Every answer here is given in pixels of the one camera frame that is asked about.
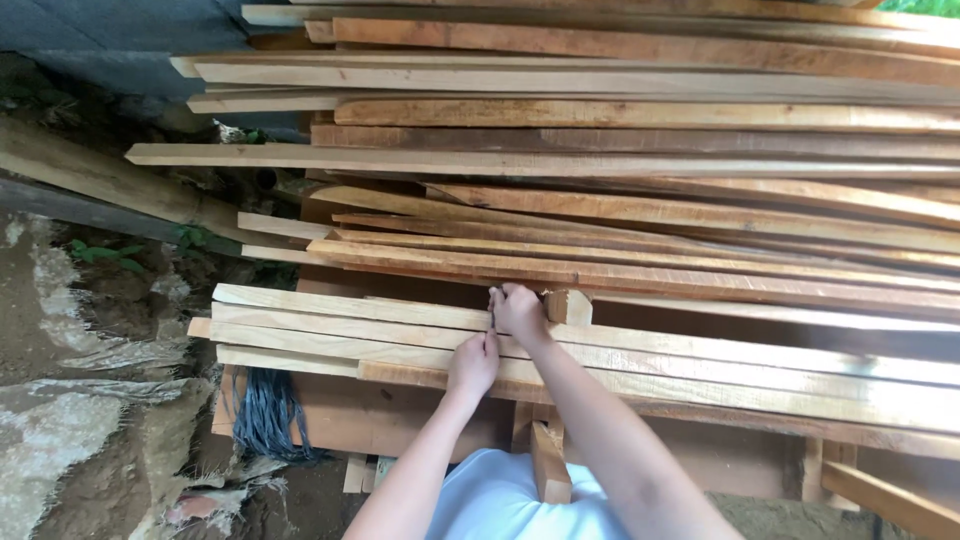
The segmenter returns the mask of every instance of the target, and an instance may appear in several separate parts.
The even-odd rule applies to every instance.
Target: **white shirt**
[[[426,537],[629,539],[587,467],[566,465],[570,504],[541,503],[529,454],[478,450],[447,475]]]

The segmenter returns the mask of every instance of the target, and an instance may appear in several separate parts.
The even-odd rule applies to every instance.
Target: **forearm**
[[[447,393],[414,442],[396,461],[350,524],[345,539],[422,539],[430,527],[446,465],[476,409]]]
[[[555,341],[521,339],[573,442],[634,537],[737,538],[660,439]]]

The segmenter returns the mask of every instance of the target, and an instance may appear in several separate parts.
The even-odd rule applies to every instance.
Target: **hand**
[[[476,406],[490,390],[500,367],[496,333],[490,329],[464,341],[453,352],[450,362],[447,394],[465,396]]]
[[[503,290],[491,287],[488,309],[496,317],[497,328],[512,334],[521,344],[550,336],[543,304],[534,291],[523,285],[503,283]]]

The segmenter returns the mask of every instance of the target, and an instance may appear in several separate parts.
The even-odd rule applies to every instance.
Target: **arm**
[[[360,508],[345,539],[426,536],[453,447],[499,365],[493,331],[478,333],[457,348],[440,406]]]
[[[506,283],[502,291],[492,288],[491,296],[497,326],[530,354],[577,449],[631,536],[741,538],[643,420],[550,337],[532,291]]]

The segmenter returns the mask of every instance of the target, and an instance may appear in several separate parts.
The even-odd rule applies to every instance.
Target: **person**
[[[587,464],[567,465],[571,503],[539,502],[528,454],[479,450],[444,480],[460,432],[496,378],[491,329],[457,348],[436,412],[344,538],[742,538],[643,420],[550,337],[533,291],[505,283],[490,293],[497,330],[529,353]]]

